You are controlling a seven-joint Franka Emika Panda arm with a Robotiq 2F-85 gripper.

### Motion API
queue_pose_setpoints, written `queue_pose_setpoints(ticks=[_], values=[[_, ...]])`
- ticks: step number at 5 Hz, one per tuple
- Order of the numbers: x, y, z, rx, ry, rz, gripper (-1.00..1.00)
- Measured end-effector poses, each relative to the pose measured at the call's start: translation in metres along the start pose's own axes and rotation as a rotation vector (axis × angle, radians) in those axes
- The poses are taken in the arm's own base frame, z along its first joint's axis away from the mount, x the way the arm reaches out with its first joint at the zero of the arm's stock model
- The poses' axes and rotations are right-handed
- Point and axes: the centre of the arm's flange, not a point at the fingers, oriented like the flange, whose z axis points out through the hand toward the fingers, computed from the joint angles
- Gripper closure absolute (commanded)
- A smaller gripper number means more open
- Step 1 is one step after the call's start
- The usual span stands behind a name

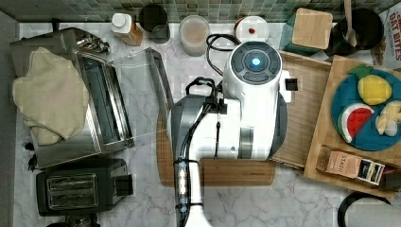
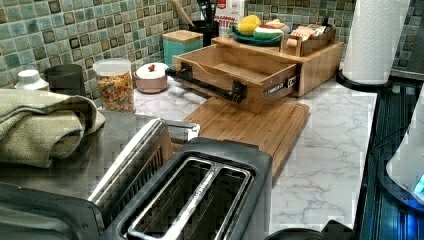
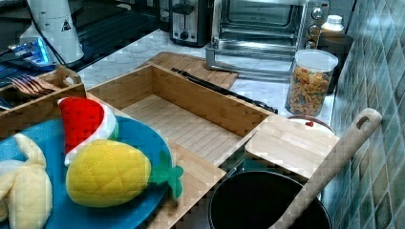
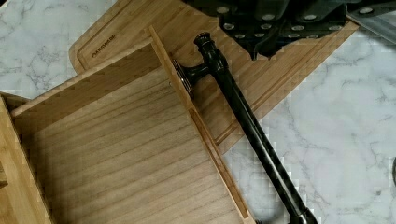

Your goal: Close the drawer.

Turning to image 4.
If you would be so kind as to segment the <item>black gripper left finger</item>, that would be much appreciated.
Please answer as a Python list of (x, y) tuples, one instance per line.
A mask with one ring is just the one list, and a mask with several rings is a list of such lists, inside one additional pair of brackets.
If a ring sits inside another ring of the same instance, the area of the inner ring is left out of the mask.
[(271, 58), (280, 49), (277, 43), (282, 23), (257, 21), (248, 14), (227, 13), (219, 16), (219, 27), (233, 38), (255, 61), (258, 55)]

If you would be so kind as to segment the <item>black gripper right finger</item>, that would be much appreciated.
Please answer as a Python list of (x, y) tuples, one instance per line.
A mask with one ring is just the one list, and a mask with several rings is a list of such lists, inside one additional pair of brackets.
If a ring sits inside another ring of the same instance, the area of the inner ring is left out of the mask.
[(275, 50), (299, 39), (329, 35), (345, 23), (345, 6), (280, 6), (276, 12)]

